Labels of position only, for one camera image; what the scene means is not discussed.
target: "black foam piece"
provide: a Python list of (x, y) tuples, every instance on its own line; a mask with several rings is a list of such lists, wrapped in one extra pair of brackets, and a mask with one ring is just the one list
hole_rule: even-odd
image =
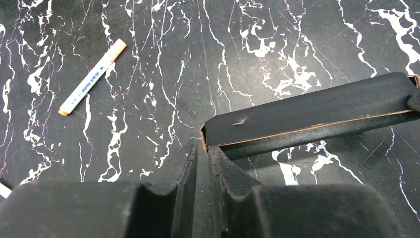
[(411, 110), (420, 112), (420, 89), (416, 89), (407, 102)]
[(243, 158), (420, 119), (407, 106), (415, 88), (405, 74), (389, 73), (218, 115), (202, 132), (207, 147)]

